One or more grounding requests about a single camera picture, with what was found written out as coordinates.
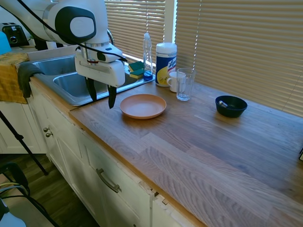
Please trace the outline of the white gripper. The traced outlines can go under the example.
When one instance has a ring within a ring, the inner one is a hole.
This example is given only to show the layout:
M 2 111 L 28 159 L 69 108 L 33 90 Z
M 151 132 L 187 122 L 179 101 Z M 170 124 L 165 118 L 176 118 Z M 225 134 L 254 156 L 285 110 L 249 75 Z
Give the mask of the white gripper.
M 125 83 L 123 63 L 115 60 L 110 63 L 100 61 L 92 65 L 83 58 L 81 51 L 76 51 L 75 68 L 79 75 L 86 77 L 86 87 L 93 102 L 97 101 L 94 80 L 108 85 L 108 106 L 110 109 L 113 108 L 116 101 L 116 87 L 120 87 Z

